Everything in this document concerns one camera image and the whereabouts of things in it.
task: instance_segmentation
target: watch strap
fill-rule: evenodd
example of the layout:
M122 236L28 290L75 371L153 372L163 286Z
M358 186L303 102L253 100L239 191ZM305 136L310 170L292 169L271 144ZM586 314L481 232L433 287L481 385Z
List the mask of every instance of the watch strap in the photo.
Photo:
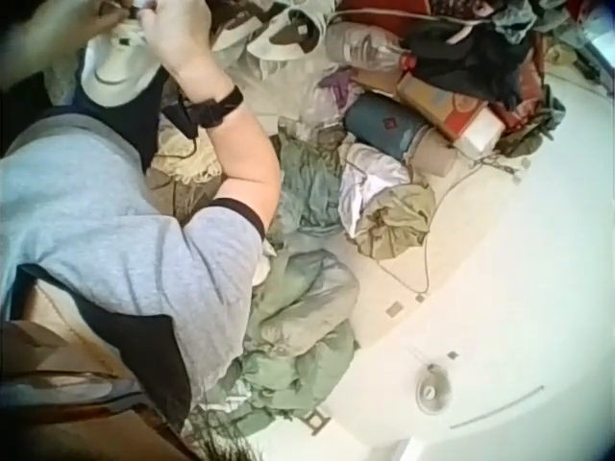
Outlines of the watch strap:
M241 90L234 86L233 90L222 100L207 99L202 103L187 107L190 119L203 128L215 128L222 125L227 115L243 103Z

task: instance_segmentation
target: plastic bottle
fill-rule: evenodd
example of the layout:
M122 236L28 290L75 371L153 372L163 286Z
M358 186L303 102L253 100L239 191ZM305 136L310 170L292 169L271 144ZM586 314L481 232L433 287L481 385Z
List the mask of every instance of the plastic bottle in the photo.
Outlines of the plastic bottle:
M394 34L375 26L338 22L327 29L325 47L329 59L364 70L409 69L412 57L400 48Z

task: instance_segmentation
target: green fabric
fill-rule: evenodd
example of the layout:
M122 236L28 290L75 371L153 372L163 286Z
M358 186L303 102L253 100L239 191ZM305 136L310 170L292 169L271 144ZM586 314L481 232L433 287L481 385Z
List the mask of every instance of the green fabric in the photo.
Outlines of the green fabric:
M564 105L554 97L548 85L543 86L541 107L533 119L520 131L503 136L496 144L495 151L508 158L533 154L543 143L543 136L553 139L555 130L566 115Z
M317 147L280 129L274 145L283 171L278 214L269 230L275 241L295 231L327 237L342 231L337 211L341 166Z
M348 370L355 355L355 336L344 322L296 360L298 378L286 389L257 392L254 401L277 410L309 411L318 406Z
M435 213L435 195L423 178L415 175L414 180L386 188L362 211L355 237L362 255L392 259L423 245Z
M325 400L354 357L348 318L357 296L356 278L331 253L293 254L288 247L278 252L253 298L246 352L211 391L228 392L239 378L239 364L252 392L235 411L209 412L213 422L223 422L214 425L221 436L228 436L224 425L250 435L276 416L303 416Z

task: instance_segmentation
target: white cloth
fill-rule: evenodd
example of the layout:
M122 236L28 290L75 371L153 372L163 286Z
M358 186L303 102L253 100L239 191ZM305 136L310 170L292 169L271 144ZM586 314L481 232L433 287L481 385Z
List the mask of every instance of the white cloth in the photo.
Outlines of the white cloth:
M407 169L379 150L355 143L346 153L346 166L339 190L339 217L351 238L365 206L388 187L410 183Z

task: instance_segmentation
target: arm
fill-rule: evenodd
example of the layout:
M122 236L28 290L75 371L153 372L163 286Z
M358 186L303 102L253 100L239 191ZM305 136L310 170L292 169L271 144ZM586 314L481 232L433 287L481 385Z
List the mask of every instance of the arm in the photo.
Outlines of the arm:
M194 103L226 97L233 81L209 47L211 11L203 0L158 0L139 13L143 32L164 67ZM280 196L280 165L273 146L245 104L208 132L226 180L216 198L235 199L267 229Z
M233 81L206 55L176 80L194 103L209 98L219 101L234 88ZM216 198L245 204L267 229L280 198L280 165L258 120L244 103L208 135L226 176Z
M133 0L117 5L128 7ZM87 41L128 16L125 8L102 9L104 0L45 0L32 17L1 31L0 90L44 70L76 52Z

